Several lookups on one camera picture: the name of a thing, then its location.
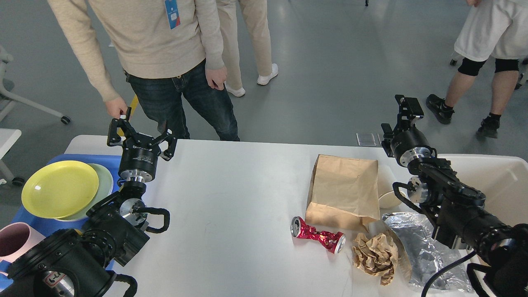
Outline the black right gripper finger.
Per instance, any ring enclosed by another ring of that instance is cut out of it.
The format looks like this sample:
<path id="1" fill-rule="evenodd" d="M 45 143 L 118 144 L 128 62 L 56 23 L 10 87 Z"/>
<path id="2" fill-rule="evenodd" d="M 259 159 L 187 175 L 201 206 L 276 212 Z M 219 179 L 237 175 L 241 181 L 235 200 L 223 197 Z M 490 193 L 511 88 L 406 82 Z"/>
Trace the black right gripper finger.
<path id="1" fill-rule="evenodd" d="M 416 128 L 416 122 L 424 118 L 424 111 L 419 100 L 401 94 L 396 94 L 395 100 L 398 103 L 398 116 L 394 134 L 400 134 Z"/>
<path id="2" fill-rule="evenodd" d="M 394 151 L 391 148 L 391 143 L 395 136 L 394 129 L 388 123 L 382 123 L 381 128 L 383 131 L 383 139 L 380 141 L 381 146 L 389 158 L 394 158 Z"/>

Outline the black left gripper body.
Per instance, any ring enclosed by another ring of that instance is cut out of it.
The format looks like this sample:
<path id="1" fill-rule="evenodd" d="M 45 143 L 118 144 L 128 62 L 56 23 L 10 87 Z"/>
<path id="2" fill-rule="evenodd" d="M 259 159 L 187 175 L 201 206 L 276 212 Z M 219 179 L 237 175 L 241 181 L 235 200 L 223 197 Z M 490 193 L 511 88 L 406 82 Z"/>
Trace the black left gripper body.
<path id="1" fill-rule="evenodd" d="M 159 146 L 145 148 L 134 141 L 124 141 L 118 175 L 126 181 L 147 183 L 156 177 Z"/>

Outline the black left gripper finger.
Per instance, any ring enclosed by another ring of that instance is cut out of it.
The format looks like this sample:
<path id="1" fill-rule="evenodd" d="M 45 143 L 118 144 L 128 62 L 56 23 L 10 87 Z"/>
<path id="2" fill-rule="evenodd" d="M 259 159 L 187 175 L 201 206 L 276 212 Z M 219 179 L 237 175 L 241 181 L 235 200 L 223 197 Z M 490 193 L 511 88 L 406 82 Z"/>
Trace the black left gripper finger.
<path id="1" fill-rule="evenodd" d="M 147 141 L 147 149 L 156 153 L 157 156 L 161 156 L 164 160 L 169 161 L 174 157 L 177 141 L 178 139 L 172 131 L 166 128 L 158 137 L 153 137 Z M 162 143 L 166 143 L 167 145 L 164 150 L 160 148 Z"/>
<path id="2" fill-rule="evenodd" d="M 132 139 L 135 143 L 139 141 L 139 134 L 130 124 L 131 107 L 127 107 L 126 113 L 114 118 L 108 130 L 107 145 L 123 147 L 126 140 Z"/>

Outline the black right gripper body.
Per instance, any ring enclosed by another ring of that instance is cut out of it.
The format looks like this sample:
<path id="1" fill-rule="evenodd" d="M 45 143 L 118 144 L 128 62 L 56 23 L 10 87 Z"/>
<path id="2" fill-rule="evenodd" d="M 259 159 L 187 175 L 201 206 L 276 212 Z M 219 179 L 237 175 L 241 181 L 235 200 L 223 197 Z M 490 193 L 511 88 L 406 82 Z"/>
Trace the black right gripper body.
<path id="1" fill-rule="evenodd" d="M 436 149 L 429 145 L 424 133 L 417 128 L 411 128 L 395 135 L 390 147 L 401 167 L 407 167 L 413 160 L 437 156 Z"/>

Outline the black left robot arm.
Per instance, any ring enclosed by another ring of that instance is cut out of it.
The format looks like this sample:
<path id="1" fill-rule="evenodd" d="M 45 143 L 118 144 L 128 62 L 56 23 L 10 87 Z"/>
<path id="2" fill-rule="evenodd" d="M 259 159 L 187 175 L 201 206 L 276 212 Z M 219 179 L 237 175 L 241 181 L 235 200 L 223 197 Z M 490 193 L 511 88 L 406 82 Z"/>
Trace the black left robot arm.
<path id="1" fill-rule="evenodd" d="M 115 282 L 128 284 L 125 297 L 137 293 L 137 281 L 108 269 L 125 266 L 147 243 L 149 233 L 163 233 L 170 212 L 148 207 L 142 197 L 156 175 L 158 158 L 170 160 L 177 138 L 169 129 L 158 137 L 138 133 L 128 110 L 111 121 L 108 146 L 121 146 L 116 192 L 87 212 L 81 229 L 59 229 L 18 257 L 7 270 L 12 284 L 2 297 L 102 297 Z"/>

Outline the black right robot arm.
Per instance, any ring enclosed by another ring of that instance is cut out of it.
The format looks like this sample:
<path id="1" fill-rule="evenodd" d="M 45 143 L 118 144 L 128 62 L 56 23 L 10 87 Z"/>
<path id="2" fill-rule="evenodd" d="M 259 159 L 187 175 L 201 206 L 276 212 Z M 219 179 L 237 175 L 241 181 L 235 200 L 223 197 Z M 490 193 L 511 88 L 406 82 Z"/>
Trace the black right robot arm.
<path id="1" fill-rule="evenodd" d="M 486 297 L 476 271 L 497 297 L 526 297 L 528 235 L 527 224 L 511 227 L 484 209 L 486 196 L 465 185 L 451 168 L 450 160 L 438 158 L 425 135 L 416 128 L 424 116 L 417 98 L 396 94 L 397 123 L 381 124 L 381 145 L 390 158 L 412 175 L 408 183 L 394 182 L 396 197 L 431 222 L 432 238 L 450 249 L 473 251 L 447 266 L 451 269 L 478 255 L 483 264 L 467 265 L 473 289 Z"/>

